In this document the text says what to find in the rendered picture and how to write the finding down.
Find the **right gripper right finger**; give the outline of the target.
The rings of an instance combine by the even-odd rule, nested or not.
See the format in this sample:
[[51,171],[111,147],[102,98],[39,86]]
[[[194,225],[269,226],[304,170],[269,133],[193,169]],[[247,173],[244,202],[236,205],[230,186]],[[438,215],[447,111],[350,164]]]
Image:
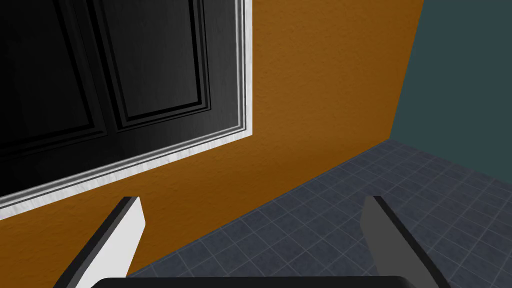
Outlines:
[[360,227],[379,274],[379,288],[452,288],[381,196],[365,198]]

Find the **black panelled door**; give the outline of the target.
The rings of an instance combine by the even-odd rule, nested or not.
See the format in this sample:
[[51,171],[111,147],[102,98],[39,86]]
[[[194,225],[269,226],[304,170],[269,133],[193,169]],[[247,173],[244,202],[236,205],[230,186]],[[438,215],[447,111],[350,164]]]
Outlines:
[[241,0],[0,0],[0,197],[242,124]]

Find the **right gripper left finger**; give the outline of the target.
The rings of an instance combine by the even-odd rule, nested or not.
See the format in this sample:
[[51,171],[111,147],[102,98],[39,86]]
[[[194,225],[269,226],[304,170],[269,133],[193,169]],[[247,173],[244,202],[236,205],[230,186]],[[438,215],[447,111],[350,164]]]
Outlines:
[[103,279],[125,278],[144,228],[141,199],[123,197],[53,288],[99,288]]

